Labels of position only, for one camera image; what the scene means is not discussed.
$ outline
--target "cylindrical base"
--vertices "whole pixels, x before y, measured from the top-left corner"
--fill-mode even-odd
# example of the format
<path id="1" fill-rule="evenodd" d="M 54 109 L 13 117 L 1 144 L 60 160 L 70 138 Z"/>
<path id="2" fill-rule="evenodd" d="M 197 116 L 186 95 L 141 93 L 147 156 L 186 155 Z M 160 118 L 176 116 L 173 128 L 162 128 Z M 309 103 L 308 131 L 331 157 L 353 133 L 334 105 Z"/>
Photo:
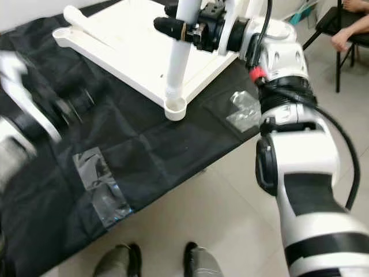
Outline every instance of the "cylindrical base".
<path id="1" fill-rule="evenodd" d="M 165 116 L 171 121 L 180 121 L 185 118 L 187 101 L 183 98 L 167 99 L 164 102 Z"/>

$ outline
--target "white tube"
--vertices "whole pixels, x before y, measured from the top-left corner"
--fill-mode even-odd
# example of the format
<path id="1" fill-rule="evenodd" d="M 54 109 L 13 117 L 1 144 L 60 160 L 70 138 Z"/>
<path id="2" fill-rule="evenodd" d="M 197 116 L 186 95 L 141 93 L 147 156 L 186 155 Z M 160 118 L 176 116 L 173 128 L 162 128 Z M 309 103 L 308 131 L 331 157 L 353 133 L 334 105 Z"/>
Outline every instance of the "white tube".
<path id="1" fill-rule="evenodd" d="M 245 18 L 259 16 L 265 4 L 265 0 L 250 0 L 248 3 Z"/>
<path id="2" fill-rule="evenodd" d="M 107 46 L 115 50 L 123 51 L 124 47 L 107 34 L 106 30 L 102 30 L 97 24 L 85 17 L 80 10 L 72 5 L 68 5 L 63 11 L 64 19 L 72 26 L 78 27 L 93 38 L 101 41 Z"/>
<path id="3" fill-rule="evenodd" d="M 194 24 L 197 20 L 200 7 L 201 0 L 179 0 L 176 18 L 189 24 Z M 190 43 L 180 41 L 173 42 L 167 78 L 167 89 L 165 92 L 168 99 L 175 100 L 182 96 L 182 83 L 190 50 Z"/>
<path id="4" fill-rule="evenodd" d="M 233 25 L 237 19 L 237 16 L 240 12 L 240 2 L 241 0 L 227 0 L 225 2 L 225 9 L 227 11 L 227 14 L 225 15 L 225 23 L 223 26 L 223 30 L 221 32 L 221 37 L 219 41 L 219 48 L 218 48 L 218 54 L 225 56 L 228 54 L 227 51 L 227 44 L 229 40 L 229 36 L 231 35 L 231 31 L 233 28 Z"/>

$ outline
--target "person's foot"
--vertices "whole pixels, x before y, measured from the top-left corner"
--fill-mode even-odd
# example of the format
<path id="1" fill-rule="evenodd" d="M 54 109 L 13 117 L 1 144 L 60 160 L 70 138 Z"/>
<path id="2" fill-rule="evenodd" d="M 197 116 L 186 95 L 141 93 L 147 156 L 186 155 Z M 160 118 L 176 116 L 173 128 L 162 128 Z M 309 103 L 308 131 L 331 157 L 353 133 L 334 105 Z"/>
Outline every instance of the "person's foot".
<path id="1" fill-rule="evenodd" d="M 141 251 L 138 245 L 118 245 L 103 256 L 93 276 L 140 277 L 141 264 Z"/>
<path id="2" fill-rule="evenodd" d="M 224 277 L 216 259 L 194 242 L 184 250 L 183 267 L 184 277 Z"/>
<path id="3" fill-rule="evenodd" d="M 336 35 L 332 36 L 331 42 L 333 47 L 339 52 L 348 51 L 349 47 L 347 41 L 351 36 L 351 31 L 348 28 L 343 28 Z"/>
<path id="4" fill-rule="evenodd" d="M 363 0 L 344 0 L 344 9 L 352 13 L 361 13 L 364 11 Z"/>

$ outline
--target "person's hand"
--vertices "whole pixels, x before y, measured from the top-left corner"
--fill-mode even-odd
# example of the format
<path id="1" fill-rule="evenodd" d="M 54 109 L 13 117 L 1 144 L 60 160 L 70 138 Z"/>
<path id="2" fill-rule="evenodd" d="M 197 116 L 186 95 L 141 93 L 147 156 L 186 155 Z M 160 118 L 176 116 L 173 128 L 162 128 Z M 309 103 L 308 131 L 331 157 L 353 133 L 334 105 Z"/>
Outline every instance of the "person's hand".
<path id="1" fill-rule="evenodd" d="M 344 9 L 352 13 L 363 12 L 363 0 L 344 0 Z"/>
<path id="2" fill-rule="evenodd" d="M 333 47 L 339 52 L 348 51 L 349 47 L 347 45 L 347 41 L 351 35 L 352 34 L 349 31 L 349 29 L 347 28 L 342 29 L 335 36 L 332 36 L 331 41 L 332 41 Z"/>

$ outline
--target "white tray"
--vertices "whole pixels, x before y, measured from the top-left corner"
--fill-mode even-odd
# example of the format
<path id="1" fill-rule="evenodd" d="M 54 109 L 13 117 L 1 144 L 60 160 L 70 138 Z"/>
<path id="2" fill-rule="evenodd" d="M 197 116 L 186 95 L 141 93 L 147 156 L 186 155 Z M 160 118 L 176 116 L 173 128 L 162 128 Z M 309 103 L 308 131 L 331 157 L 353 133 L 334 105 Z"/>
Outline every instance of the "white tray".
<path id="1" fill-rule="evenodd" d="M 110 38 L 109 46 L 75 26 L 57 29 L 53 37 L 59 46 L 71 47 L 164 107 L 172 39 L 154 29 L 153 20 L 160 16 L 165 16 L 161 4 L 123 0 L 88 18 Z M 190 103 L 236 57 L 192 47 L 182 98 Z"/>

